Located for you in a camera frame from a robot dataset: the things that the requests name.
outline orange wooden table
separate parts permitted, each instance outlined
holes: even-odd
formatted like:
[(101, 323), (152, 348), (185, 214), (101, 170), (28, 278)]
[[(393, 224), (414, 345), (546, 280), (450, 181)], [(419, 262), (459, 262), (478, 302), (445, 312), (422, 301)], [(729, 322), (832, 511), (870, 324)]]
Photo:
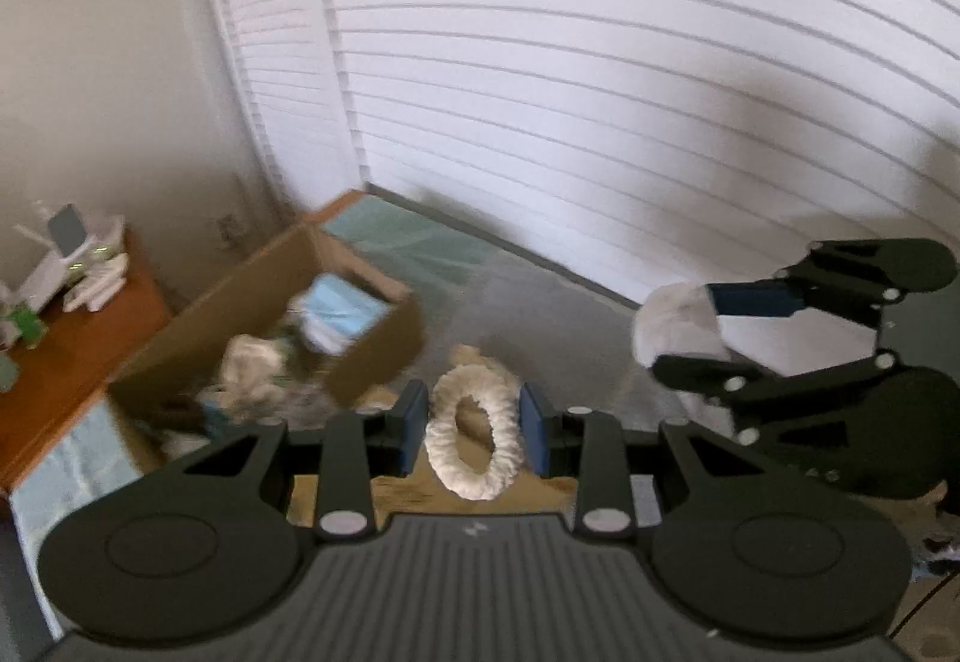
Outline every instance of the orange wooden table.
[(99, 312), (64, 312), (62, 298), (41, 316), (50, 331), (37, 348), (17, 343), (20, 377), (0, 393), (0, 510), (47, 452), (100, 398), (109, 376), (170, 320), (143, 248), (126, 237), (127, 284)]

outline cardboard box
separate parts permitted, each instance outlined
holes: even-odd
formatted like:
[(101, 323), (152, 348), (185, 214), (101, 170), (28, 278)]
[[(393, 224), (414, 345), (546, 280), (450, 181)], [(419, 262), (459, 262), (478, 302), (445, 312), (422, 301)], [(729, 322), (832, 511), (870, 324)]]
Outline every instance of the cardboard box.
[(110, 398), (128, 416), (152, 426), (201, 431), (200, 408), (184, 398), (184, 389), (205, 375), (213, 377), (234, 335), (269, 333), (291, 297), (322, 272), (340, 275), (392, 304), (347, 352), (323, 364), (326, 390), (349, 406), (416, 357), (424, 344), (421, 315), (410, 288), (309, 223), (284, 232), (175, 318), (121, 368), (107, 388)]

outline white shutter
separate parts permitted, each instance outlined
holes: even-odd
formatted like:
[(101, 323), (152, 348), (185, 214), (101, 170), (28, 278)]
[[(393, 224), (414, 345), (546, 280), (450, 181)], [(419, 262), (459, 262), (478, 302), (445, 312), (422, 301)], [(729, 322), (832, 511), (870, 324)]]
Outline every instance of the white shutter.
[(322, 0), (213, 0), (277, 195), (309, 210), (360, 183)]
[(373, 183), (638, 300), (960, 247), (960, 0), (331, 0)]

